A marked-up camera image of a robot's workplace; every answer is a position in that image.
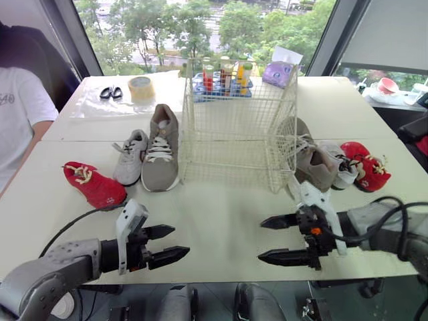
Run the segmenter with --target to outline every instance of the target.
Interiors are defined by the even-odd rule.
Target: white bracket
[[[298,205],[317,206],[326,214],[326,220],[330,225],[332,232],[336,235],[343,236],[342,228],[340,226],[339,217],[330,202],[330,193],[321,192],[314,185],[308,181],[300,184],[300,199],[302,202]],[[337,252],[340,255],[346,255],[346,243],[338,239],[336,241]]]
[[[140,229],[147,220],[148,211],[134,199],[130,199],[116,221],[116,238],[119,252],[119,275],[126,273],[126,243],[128,235]]]

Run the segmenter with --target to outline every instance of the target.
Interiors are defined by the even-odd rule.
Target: red baby shoe
[[[364,192],[378,191],[391,177],[382,161],[370,155],[370,152],[361,143],[345,142],[340,147],[345,156],[351,159],[351,164],[356,165],[358,176],[354,184],[360,190]]]
[[[102,176],[93,166],[68,162],[64,165],[64,174],[67,181],[97,209],[121,204],[126,198],[125,188],[119,182]]]

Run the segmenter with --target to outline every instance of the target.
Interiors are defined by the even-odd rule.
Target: scissors
[[[110,97],[113,97],[113,99],[122,97],[122,90],[120,87],[106,87],[101,91],[100,98],[109,99]]]

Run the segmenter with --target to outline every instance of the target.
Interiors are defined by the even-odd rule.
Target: orange part
[[[322,234],[322,231],[321,231],[321,228],[314,227],[313,229],[310,230],[310,233],[312,233],[314,235],[320,235],[320,234]]]

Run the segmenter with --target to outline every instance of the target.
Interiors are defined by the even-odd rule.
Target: wire basket
[[[258,67],[252,64],[249,92],[223,96],[195,89],[194,68],[201,60],[189,60],[179,152],[184,183],[220,181],[277,193],[294,174],[298,67],[282,89],[254,76]]]

